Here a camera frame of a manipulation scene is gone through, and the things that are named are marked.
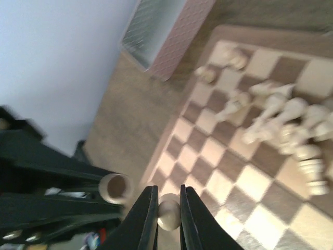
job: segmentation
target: held chess pawn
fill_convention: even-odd
[[[164,194],[159,200],[157,224],[166,231],[181,225],[180,198],[176,194]]]
[[[197,76],[204,83],[211,83],[216,78],[216,73],[212,69],[208,69],[207,66],[201,66],[194,71],[194,75]]]
[[[317,142],[333,138],[333,112],[314,128],[314,140]]]
[[[261,128],[260,139],[262,141],[271,140],[274,135],[279,133],[283,124],[302,116],[307,107],[307,102],[302,98],[296,97],[289,100],[285,104],[284,110]]]
[[[236,113],[250,104],[250,95],[246,92],[232,91],[225,108],[215,115],[217,121],[225,121],[229,115]]]
[[[263,126],[264,122],[278,113],[286,101],[287,99],[281,94],[276,93],[271,95],[265,103],[265,109],[257,118],[254,119],[253,124],[247,128],[242,138],[243,142],[250,144],[256,141],[259,138],[259,130]]]

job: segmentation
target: dark square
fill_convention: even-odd
[[[272,146],[261,143],[251,161],[269,176],[275,177],[286,158],[287,156],[279,154]]]
[[[202,184],[206,185],[213,168],[202,158],[198,158],[192,169],[192,175]]]
[[[261,82],[262,82],[262,79],[252,77],[252,76],[245,74],[242,77],[242,79],[239,81],[237,88],[243,92],[249,92],[250,87],[252,87],[253,85],[256,85],[258,83],[261,83]]]
[[[167,151],[175,158],[177,159],[179,154],[181,153],[181,150],[183,148],[183,144],[180,140],[178,140],[176,137],[172,137]]]
[[[225,93],[221,91],[214,90],[211,97],[208,100],[207,107],[218,113],[224,109],[224,105],[228,101],[228,98]]]
[[[236,241],[244,250],[266,250],[256,238],[245,229],[240,233]]]
[[[224,145],[228,145],[233,138],[237,128],[228,121],[219,122],[212,136]]]
[[[169,178],[180,188],[187,178],[187,172],[180,164],[176,163]]]
[[[237,187],[234,187],[229,194],[224,207],[228,209],[242,223],[249,218],[253,212],[256,203]]]
[[[240,50],[244,55],[246,55],[246,57],[248,58],[249,61],[251,60],[251,57],[252,57],[253,54],[254,54],[254,50],[249,49],[249,48],[240,48],[240,47],[239,47],[239,50]]]
[[[313,248],[290,230],[287,230],[274,250],[313,250]]]
[[[202,108],[200,106],[191,102],[188,104],[187,109],[183,114],[183,117],[185,117],[187,120],[194,124],[198,120],[201,110]]]
[[[286,224],[289,224],[303,201],[274,182],[267,190],[261,203]]]
[[[243,124],[241,126],[245,129],[250,127],[253,123],[254,118],[257,118],[261,112],[262,112],[262,109],[252,106],[250,108],[248,114],[246,115],[246,117],[243,121]]]
[[[187,144],[197,152],[200,152],[207,136],[196,128],[193,128],[191,135],[188,138]]]
[[[220,210],[220,205],[218,202],[205,190],[202,195],[200,196],[202,202],[208,208],[209,212],[216,216]]]
[[[245,161],[226,150],[217,167],[235,182],[245,165]]]
[[[307,63],[307,60],[282,56],[271,72],[269,79],[283,84],[294,83]]]
[[[154,176],[152,177],[151,181],[154,185],[158,186],[160,189],[163,187],[165,183],[166,177],[164,174],[157,168]]]

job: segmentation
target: chess piece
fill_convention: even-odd
[[[322,179],[324,170],[324,162],[322,159],[300,161],[298,162],[298,167],[309,182]]]
[[[157,223],[166,231],[173,231],[181,225],[181,207],[178,195],[165,194],[160,198]]]
[[[201,66],[194,71],[194,75],[196,75],[201,81],[204,83],[211,83],[216,78],[216,73],[212,69],[208,69],[207,66]]]
[[[105,201],[123,205],[131,197],[133,185],[126,175],[111,173],[101,179],[98,191]]]
[[[307,183],[311,195],[324,195],[329,193],[327,181],[317,180]]]
[[[295,150],[294,157],[298,161],[304,161],[312,158],[318,158],[322,154],[322,150],[313,144],[298,146]]]
[[[243,142],[246,144],[253,143],[259,138],[259,128],[263,126],[264,122],[278,113],[286,103],[287,99],[281,94],[272,94],[265,103],[265,109],[261,114],[255,118],[253,124],[247,128],[243,135]]]
[[[307,108],[302,117],[302,126],[311,129],[329,114],[329,109],[318,104],[311,105]]]
[[[215,115],[217,121],[225,121],[229,115],[250,104],[250,95],[246,92],[232,91],[224,109]]]
[[[237,70],[244,68],[248,63],[248,58],[238,48],[226,46],[222,51],[222,57],[228,62],[228,65]]]
[[[250,87],[250,93],[253,95],[259,96],[269,96],[274,93],[278,93],[286,97],[287,99],[291,98],[291,93],[295,84],[287,84],[283,86],[279,86],[279,83],[274,82],[272,80],[267,80],[262,83],[256,84]]]
[[[260,139],[271,140],[278,134],[283,124],[302,116],[308,107],[307,102],[302,98],[293,98],[286,102],[283,111],[260,128]]]
[[[317,142],[333,138],[333,112],[314,128],[314,140]]]
[[[293,149],[290,147],[290,141],[295,133],[297,124],[289,123],[283,125],[279,134],[279,153],[282,155],[293,154]]]

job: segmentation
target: chessboard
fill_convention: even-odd
[[[249,62],[235,70],[223,61],[225,46],[239,48]],[[242,141],[245,129],[263,110],[264,99],[217,122],[227,93],[247,92],[273,80],[295,83],[295,96],[310,104],[333,98],[333,60],[267,47],[218,40],[203,65],[216,80],[195,80],[172,124],[148,184],[160,195],[192,186],[220,226],[244,249],[333,249],[333,190],[311,196],[292,156],[279,154],[277,142]],[[318,143],[326,176],[333,180],[333,140]]]

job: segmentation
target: white wall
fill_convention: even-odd
[[[0,1],[0,105],[72,155],[86,138],[136,0]]]

